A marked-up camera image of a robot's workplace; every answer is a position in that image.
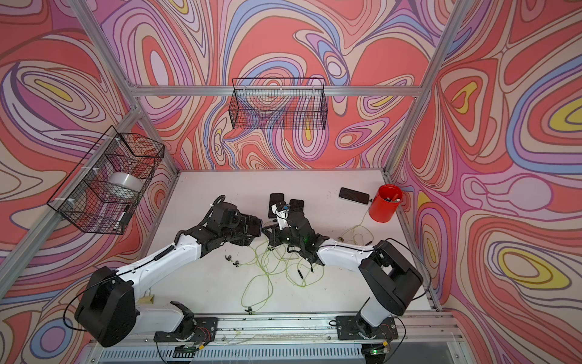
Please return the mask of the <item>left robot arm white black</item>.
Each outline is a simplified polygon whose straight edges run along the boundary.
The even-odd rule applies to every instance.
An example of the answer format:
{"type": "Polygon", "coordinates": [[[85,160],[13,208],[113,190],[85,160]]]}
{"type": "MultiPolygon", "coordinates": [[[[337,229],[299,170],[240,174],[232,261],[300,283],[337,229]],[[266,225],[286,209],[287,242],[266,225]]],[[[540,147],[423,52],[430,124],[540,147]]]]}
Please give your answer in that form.
{"type": "Polygon", "coordinates": [[[201,342],[206,344],[211,334],[197,325],[193,312],[183,303],[143,305],[139,299],[179,268],[225,243],[248,247],[261,233],[260,218],[242,214],[220,195],[200,223],[177,232],[167,247],[120,268],[97,269],[80,294],[74,318],[103,347],[112,347],[128,335],[149,333],[163,340],[187,342],[200,332],[201,342]]]}

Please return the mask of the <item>black phone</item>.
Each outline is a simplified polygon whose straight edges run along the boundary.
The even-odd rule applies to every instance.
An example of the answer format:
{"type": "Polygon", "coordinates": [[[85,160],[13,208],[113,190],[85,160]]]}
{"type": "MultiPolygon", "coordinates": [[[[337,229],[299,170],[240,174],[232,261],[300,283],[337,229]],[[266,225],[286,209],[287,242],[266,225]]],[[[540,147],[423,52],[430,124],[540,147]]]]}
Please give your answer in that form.
{"type": "Polygon", "coordinates": [[[371,202],[370,195],[358,190],[341,187],[339,190],[339,198],[348,200],[353,203],[359,203],[367,206],[371,202]]]}
{"type": "Polygon", "coordinates": [[[276,215],[277,209],[275,209],[274,207],[278,203],[283,203],[283,201],[284,201],[284,194],[283,193],[270,194],[269,203],[268,203],[268,218],[269,219],[274,220],[277,218],[277,215],[276,215]]]}
{"type": "Polygon", "coordinates": [[[289,210],[291,212],[303,212],[305,207],[304,200],[291,199],[289,201],[289,210]]]}

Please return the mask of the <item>red cylindrical cup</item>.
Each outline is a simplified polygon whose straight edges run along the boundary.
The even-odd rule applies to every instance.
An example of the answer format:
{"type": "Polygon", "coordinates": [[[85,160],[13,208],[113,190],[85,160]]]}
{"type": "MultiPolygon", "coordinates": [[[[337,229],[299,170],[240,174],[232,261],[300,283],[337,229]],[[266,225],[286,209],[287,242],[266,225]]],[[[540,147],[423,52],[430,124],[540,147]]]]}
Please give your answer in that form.
{"type": "Polygon", "coordinates": [[[403,192],[399,187],[392,184],[382,185],[372,200],[368,214],[376,222],[387,223],[396,213],[402,200],[403,192]]]}

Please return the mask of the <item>yellow binder clip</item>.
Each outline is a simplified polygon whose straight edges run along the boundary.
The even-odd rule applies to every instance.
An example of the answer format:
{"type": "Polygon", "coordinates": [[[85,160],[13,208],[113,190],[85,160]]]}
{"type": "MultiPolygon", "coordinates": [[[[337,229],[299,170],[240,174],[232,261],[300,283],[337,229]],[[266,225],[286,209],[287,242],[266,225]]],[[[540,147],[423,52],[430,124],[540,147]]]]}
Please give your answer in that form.
{"type": "Polygon", "coordinates": [[[154,295],[147,295],[145,297],[141,297],[136,302],[138,306],[153,305],[154,303],[155,303],[154,295]]]}

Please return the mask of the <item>white tape roll in basket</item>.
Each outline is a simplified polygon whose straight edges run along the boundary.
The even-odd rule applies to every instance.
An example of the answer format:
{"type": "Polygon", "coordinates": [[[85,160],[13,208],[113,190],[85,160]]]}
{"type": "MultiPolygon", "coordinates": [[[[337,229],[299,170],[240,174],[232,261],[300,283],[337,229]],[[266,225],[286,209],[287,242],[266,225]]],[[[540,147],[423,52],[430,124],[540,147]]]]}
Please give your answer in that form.
{"type": "Polygon", "coordinates": [[[142,191],[143,182],[132,174],[115,172],[109,177],[105,188],[114,197],[133,200],[142,191]]]}

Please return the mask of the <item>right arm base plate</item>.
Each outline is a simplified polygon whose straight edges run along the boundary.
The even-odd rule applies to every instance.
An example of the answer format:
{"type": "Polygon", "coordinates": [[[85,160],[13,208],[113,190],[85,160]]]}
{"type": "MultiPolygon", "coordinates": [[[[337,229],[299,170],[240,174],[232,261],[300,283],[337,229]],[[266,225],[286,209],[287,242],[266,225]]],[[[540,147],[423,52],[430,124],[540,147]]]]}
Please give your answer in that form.
{"type": "Polygon", "coordinates": [[[399,337],[394,317],[380,324],[369,324],[359,315],[338,315],[333,320],[337,337],[341,341],[383,340],[391,342],[399,337]]]}

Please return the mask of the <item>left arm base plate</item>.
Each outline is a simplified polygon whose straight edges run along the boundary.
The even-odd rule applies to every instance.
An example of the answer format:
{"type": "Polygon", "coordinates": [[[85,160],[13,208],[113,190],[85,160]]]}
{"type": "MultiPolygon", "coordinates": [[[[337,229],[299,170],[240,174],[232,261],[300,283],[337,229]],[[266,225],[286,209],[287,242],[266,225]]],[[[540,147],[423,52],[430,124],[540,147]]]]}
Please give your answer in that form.
{"type": "Polygon", "coordinates": [[[156,343],[208,344],[215,340],[218,317],[185,318],[173,332],[156,332],[156,343]]]}

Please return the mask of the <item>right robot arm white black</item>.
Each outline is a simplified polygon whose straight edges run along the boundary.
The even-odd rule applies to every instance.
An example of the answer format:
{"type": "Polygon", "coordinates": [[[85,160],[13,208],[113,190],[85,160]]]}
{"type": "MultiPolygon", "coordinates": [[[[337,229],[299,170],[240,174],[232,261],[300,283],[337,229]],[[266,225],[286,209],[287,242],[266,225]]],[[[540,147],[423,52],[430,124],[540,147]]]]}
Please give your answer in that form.
{"type": "Polygon", "coordinates": [[[344,268],[362,275],[373,294],[354,316],[354,325],[365,339],[376,338],[389,325],[386,320],[401,316],[424,286],[421,273],[394,247],[394,239],[373,247],[347,244],[317,234],[304,212],[285,203],[271,206],[277,223],[264,227],[273,247],[285,245],[310,265],[344,268]]]}

